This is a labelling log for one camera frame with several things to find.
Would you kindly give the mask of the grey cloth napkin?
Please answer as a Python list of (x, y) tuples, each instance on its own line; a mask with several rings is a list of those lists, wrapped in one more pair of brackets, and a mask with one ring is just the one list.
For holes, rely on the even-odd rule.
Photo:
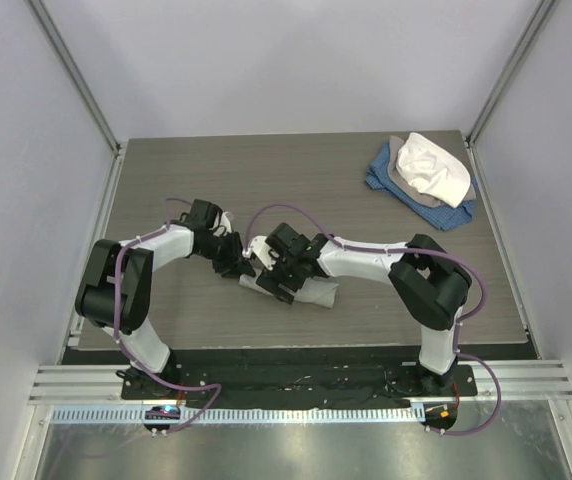
[[(239, 285), (265, 295), (272, 295), (268, 290), (257, 284), (258, 278), (259, 276), (241, 275)], [(315, 304), (330, 309), (334, 305), (338, 288), (339, 284), (329, 279), (310, 278), (297, 291), (287, 287), (281, 287), (281, 290), (292, 295), (295, 302)]]

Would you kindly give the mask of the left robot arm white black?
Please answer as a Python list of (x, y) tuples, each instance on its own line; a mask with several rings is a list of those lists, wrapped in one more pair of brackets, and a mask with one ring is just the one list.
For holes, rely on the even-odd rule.
[(97, 241), (75, 299), (77, 314), (111, 335), (129, 360), (123, 374), (144, 377), (145, 388), (159, 399), (177, 391), (180, 370), (149, 320), (153, 274), (176, 260), (198, 256), (223, 278), (255, 275), (230, 214), (205, 200), (183, 203), (189, 211), (153, 232), (131, 240)]

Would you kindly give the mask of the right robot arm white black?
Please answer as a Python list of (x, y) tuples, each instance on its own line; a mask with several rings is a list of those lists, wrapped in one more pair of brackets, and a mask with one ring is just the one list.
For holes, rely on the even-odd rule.
[(389, 245), (323, 234), (309, 239), (282, 223), (269, 235), (254, 237), (247, 256), (262, 264), (258, 287), (287, 304), (296, 294), (316, 289), (320, 278), (390, 284), (420, 324), (415, 383), (431, 395), (453, 384), (456, 321), (472, 280), (432, 238), (417, 234), (407, 243)]

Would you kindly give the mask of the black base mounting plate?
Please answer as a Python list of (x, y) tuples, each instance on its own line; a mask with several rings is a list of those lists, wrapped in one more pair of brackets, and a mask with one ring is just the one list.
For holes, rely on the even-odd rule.
[(177, 350), (178, 392), (133, 368), (117, 371), (124, 400), (178, 400), (231, 410), (406, 407), (478, 393), (472, 369), (457, 363), (445, 380), (420, 366), (416, 346)]

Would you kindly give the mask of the beige grey cloth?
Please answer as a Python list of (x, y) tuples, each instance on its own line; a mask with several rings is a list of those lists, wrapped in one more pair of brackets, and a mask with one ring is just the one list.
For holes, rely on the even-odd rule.
[[(399, 148), (406, 142), (406, 140), (403, 140), (402, 138), (400, 138), (398, 136), (390, 136), (389, 137), (388, 142), (389, 142), (389, 148), (390, 148), (390, 162), (389, 162), (388, 167), (387, 167), (387, 173), (388, 173), (390, 179), (396, 185), (398, 185), (405, 193), (407, 193), (412, 199), (414, 199), (415, 201), (417, 201), (418, 203), (420, 203), (422, 205), (429, 206), (429, 207), (446, 205), (436, 198), (430, 197), (428, 195), (422, 195), (422, 194), (417, 193), (397, 173), (397, 171), (395, 169), (397, 152), (398, 152)], [(473, 180), (472, 180), (472, 186), (471, 186), (465, 200), (476, 199), (476, 197), (477, 197), (477, 193), (476, 193), (476, 189), (475, 189), (475, 186), (473, 185)]]

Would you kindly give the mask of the blue checked cloth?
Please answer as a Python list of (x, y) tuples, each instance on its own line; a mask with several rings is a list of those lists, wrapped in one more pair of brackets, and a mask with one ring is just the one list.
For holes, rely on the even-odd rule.
[(389, 142), (384, 142), (375, 159), (367, 168), (365, 183), (372, 190), (399, 200), (437, 230), (450, 231), (473, 220), (477, 204), (476, 199), (465, 200), (457, 208), (448, 205), (435, 207), (422, 205), (412, 199), (390, 179), (387, 173), (389, 162)]

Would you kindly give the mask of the white cloth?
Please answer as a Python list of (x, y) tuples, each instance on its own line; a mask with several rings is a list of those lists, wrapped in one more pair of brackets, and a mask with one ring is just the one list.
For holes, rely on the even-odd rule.
[(417, 193), (452, 208), (465, 201), (472, 186), (470, 173), (459, 159), (416, 132), (399, 148), (395, 169)]

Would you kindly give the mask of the left aluminium frame post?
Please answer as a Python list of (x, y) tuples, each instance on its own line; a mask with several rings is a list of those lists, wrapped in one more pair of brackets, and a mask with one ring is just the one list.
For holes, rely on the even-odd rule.
[(26, 5), (44, 33), (67, 77), (72, 82), (82, 104), (90, 114), (95, 126), (107, 144), (109, 151), (116, 156), (120, 151), (120, 142), (103, 114), (97, 100), (79, 69), (65, 39), (55, 24), (45, 3), (40, 0), (27, 0)]

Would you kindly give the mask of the aluminium frame post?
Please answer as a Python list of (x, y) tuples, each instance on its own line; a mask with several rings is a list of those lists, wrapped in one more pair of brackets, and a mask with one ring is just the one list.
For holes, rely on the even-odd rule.
[(45, 3), (40, 0), (27, 0), (26, 5), (44, 33), (67, 77), (72, 82), (82, 104), (90, 114), (95, 126), (107, 144), (109, 151), (116, 156), (120, 151), (120, 142), (103, 114), (97, 100), (79, 69), (65, 39), (55, 24)]
[(507, 93), (558, 5), (558, 0), (541, 0), (537, 2), (536, 8), (512, 49), (470, 132), (466, 136), (466, 143), (469, 147), (473, 147), (480, 139), (500, 101)]

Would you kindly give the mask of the front aluminium frame rail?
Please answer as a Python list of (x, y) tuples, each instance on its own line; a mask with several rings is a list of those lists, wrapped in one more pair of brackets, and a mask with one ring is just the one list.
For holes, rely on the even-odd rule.
[[(559, 360), (500, 360), (488, 365), (502, 398), (509, 401), (572, 400), (572, 385)], [(28, 402), (40, 404), (103, 404), (121, 401), (119, 365), (56, 365), (37, 370)]]

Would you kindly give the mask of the right aluminium frame post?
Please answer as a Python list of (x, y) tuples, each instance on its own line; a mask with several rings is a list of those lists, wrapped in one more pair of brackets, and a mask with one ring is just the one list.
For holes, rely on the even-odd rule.
[(466, 143), (469, 147), (473, 147), (480, 139), (500, 101), (507, 93), (558, 5), (558, 0), (541, 0), (537, 2), (536, 8), (512, 49), (470, 132), (466, 136)]

